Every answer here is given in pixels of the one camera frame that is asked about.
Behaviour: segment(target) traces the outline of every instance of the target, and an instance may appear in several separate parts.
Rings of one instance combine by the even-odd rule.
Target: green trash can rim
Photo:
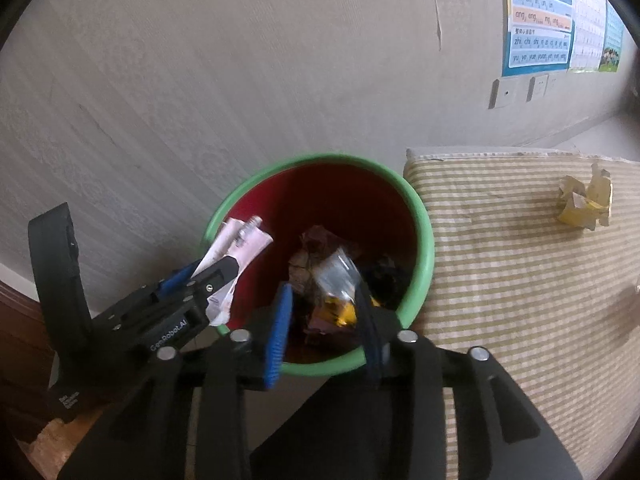
[[[410,184],[395,171],[392,171],[386,166],[383,166],[373,160],[340,153],[315,153],[296,156],[265,168],[261,172],[245,180],[222,201],[211,217],[204,236],[202,237],[202,251],[204,252],[209,248],[218,232],[218,229],[225,220],[226,215],[231,211],[231,208],[251,189],[270,176],[281,173],[282,171],[316,162],[351,164],[353,166],[369,170],[372,173],[383,177],[386,181],[392,184],[400,192],[404,199],[404,203],[409,208],[411,216],[414,219],[416,229],[417,251],[411,282],[407,288],[404,298],[402,298],[402,301],[396,310],[400,323],[404,328],[408,328],[420,312],[431,285],[435,261],[433,230],[431,229],[431,222],[429,220],[427,209],[418,194],[415,192],[414,188],[412,188]],[[222,335],[229,332],[226,325],[220,325],[217,329]],[[361,367],[364,363],[364,351],[362,347],[359,347],[347,352],[346,354],[327,359],[326,361],[319,363],[299,364],[285,362],[282,364],[281,372],[284,374],[309,377],[330,376],[355,370],[356,368]]]

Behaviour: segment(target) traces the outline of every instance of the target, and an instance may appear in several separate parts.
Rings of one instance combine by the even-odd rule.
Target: crumpled paper
[[[595,231],[597,223],[609,225],[613,186],[609,171],[600,168],[597,162],[591,165],[591,174],[588,186],[569,175],[560,181],[558,202],[562,212],[558,220]]]

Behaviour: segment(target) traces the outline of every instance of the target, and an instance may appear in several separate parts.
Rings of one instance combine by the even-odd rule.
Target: poster
[[[607,25],[604,33],[604,47],[600,57],[600,72],[617,72],[622,52],[622,35],[625,25],[616,9],[607,1]]]
[[[502,75],[567,70],[574,38],[574,0],[507,0]]]
[[[572,72],[594,72],[600,67],[607,20],[607,0],[574,0]]]

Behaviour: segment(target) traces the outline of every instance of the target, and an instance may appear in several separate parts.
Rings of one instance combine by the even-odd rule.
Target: wall socket
[[[529,81],[528,101],[537,101],[545,96],[546,83],[549,80],[549,74],[533,76]]]
[[[517,88],[517,77],[496,79],[491,92],[489,108],[502,108],[512,104],[516,100]]]
[[[546,83],[546,91],[552,92],[558,82],[558,74],[549,74],[549,81]]]

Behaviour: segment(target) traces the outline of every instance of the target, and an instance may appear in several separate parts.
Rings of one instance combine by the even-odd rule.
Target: wall
[[[618,74],[488,110],[503,0],[33,0],[0,52],[0,259],[68,201],[104,308],[189,261],[258,168],[334,150],[400,170],[407,146],[509,146],[618,109]],[[481,46],[468,51],[469,38]]]

